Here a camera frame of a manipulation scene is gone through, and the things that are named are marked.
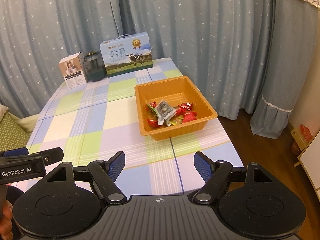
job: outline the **plastic basket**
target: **plastic basket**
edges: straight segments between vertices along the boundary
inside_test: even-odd
[[[156,141],[201,130],[210,119],[218,116],[207,99],[187,76],[136,85],[134,90],[140,133],[145,136],[150,135]],[[171,106],[193,103],[193,110],[197,112],[197,120],[174,126],[164,125],[156,129],[150,127],[147,119],[153,117],[153,115],[146,110],[145,106],[154,101],[158,104],[161,100],[167,101]]]

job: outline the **table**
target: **table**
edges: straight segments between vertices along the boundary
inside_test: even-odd
[[[139,132],[134,86],[181,76],[170,58],[154,60],[154,67],[68,90],[63,83],[45,105],[27,148],[30,153],[61,147],[63,161],[74,166],[108,160],[119,150],[126,163],[116,185],[130,195],[183,194],[202,187],[193,164],[196,151],[212,160],[243,164],[221,123],[210,120],[201,131],[154,141]],[[48,166],[47,172],[58,163]],[[28,190],[38,179],[13,184]],[[77,182],[90,190],[89,183]]]

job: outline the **plaid tablecloth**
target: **plaid tablecloth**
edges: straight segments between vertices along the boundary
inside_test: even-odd
[[[107,160],[124,151],[126,163],[116,180],[127,197],[185,193],[204,181],[193,165],[193,155],[202,151],[213,160],[223,159],[243,166],[228,135],[216,118],[201,131],[162,141],[139,132],[134,86],[181,76],[170,58],[154,61],[140,70],[68,90],[62,84],[41,111],[27,148],[30,153],[61,147],[63,161],[84,166]],[[52,170],[58,164],[47,167]],[[39,179],[18,182],[26,191]],[[90,189],[86,182],[77,185]]]

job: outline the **wall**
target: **wall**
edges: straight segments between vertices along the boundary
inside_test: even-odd
[[[294,127],[304,124],[312,135],[320,128],[320,13],[314,56],[289,122]]]

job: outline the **white and brown box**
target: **white and brown box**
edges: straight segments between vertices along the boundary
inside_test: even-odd
[[[78,52],[60,60],[59,68],[68,89],[87,83],[84,75],[84,58],[82,52]]]

